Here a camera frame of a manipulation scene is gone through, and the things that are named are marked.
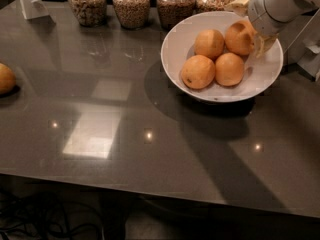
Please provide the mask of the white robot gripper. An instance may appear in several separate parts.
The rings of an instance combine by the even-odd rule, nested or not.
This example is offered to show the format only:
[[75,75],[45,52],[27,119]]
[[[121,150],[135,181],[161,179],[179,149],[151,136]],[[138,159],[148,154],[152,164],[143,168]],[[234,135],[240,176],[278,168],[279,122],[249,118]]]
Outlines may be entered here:
[[234,12],[238,16],[248,15],[252,26],[260,33],[253,38],[254,55],[257,58],[271,49],[278,38],[275,34],[289,22],[289,13],[285,11],[287,2],[288,0],[234,0],[224,6],[225,11]]

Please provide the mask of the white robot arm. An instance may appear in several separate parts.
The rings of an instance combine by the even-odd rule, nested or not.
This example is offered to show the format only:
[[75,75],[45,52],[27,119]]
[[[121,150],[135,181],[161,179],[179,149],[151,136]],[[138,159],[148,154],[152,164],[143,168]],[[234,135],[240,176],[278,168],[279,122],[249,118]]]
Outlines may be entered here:
[[256,30],[254,52],[261,57],[273,46],[288,23],[319,7],[320,0],[234,0],[224,9],[248,17]]

